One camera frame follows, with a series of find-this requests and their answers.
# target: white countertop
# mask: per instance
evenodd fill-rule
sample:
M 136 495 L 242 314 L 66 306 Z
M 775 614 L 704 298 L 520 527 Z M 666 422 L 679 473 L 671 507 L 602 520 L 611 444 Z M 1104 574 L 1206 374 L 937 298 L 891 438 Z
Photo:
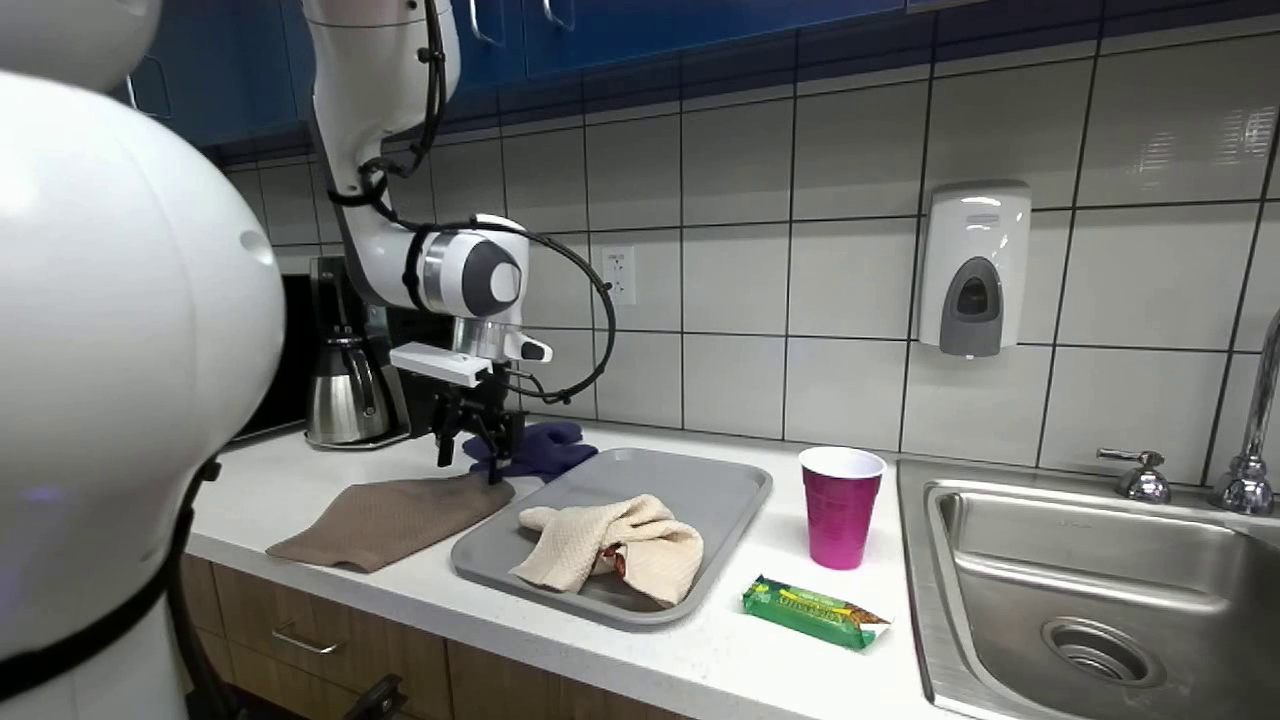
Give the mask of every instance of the white countertop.
M 264 546 L 303 533 L 347 483 L 455 474 L 434 466 L 434 444 L 412 438 L 385 453 L 310 453 L 279 435 L 222 457 L 198 492 L 193 555 L 350 605 L 459 641 L 532 667 L 635 694 L 683 715 L 942 715 L 921 691 L 912 610 L 894 514 L 882 481 L 867 555 L 855 570 L 829 570 L 802 551 L 802 492 L 794 448 L 666 430 L 586 426 L 595 448 L 656 448 L 737 459 L 773 473 L 773 498 L 731 551 L 704 608 L 659 631 L 620 631 L 482 585 L 449 568 L 455 541 L 414 551 L 385 570 L 350 574 L 267 558 Z M 741 610 L 756 574 L 845 597 L 891 618 L 871 650 L 847 650 Z

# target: brown cloth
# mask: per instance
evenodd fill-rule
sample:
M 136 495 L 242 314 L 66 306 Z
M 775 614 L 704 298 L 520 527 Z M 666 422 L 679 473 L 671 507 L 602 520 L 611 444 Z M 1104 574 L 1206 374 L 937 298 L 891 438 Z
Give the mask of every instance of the brown cloth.
M 267 555 L 378 570 L 479 524 L 507 498 L 513 483 L 487 483 L 482 474 L 355 483 L 310 527 L 267 546 Z

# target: gray tray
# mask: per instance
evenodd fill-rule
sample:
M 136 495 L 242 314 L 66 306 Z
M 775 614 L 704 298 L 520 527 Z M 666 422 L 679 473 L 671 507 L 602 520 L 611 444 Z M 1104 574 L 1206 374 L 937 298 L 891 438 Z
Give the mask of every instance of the gray tray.
M 623 581 L 586 581 L 584 593 L 532 588 L 513 568 L 532 551 L 535 535 L 520 527 L 523 507 L 586 507 L 617 502 L 651 492 L 674 520 L 704 535 L 704 562 L 674 608 L 659 608 L 631 593 Z M 520 495 L 516 502 L 479 520 L 464 541 L 453 542 L 453 568 L 474 585 L 516 593 L 599 624 L 617 627 L 664 627 L 691 614 L 731 546 L 752 527 L 761 502 L 773 492 L 773 474 L 752 462 L 720 462 L 701 457 L 611 448 L 552 481 L 546 487 Z

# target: plastic cup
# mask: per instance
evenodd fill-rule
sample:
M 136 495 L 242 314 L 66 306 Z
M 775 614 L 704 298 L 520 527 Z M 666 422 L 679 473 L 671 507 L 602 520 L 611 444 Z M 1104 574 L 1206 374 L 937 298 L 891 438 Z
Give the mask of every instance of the plastic cup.
M 878 495 L 882 459 L 855 448 L 799 453 L 808 555 L 822 568 L 858 568 Z

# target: wrapped snack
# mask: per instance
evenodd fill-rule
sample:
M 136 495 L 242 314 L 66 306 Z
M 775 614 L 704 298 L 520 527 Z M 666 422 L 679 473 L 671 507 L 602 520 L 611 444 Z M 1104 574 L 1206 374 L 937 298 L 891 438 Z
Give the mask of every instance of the wrapped snack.
M 756 585 L 743 593 L 743 608 L 790 631 L 855 650 L 867 650 L 887 631 L 887 618 L 876 610 L 768 574 L 756 574 Z

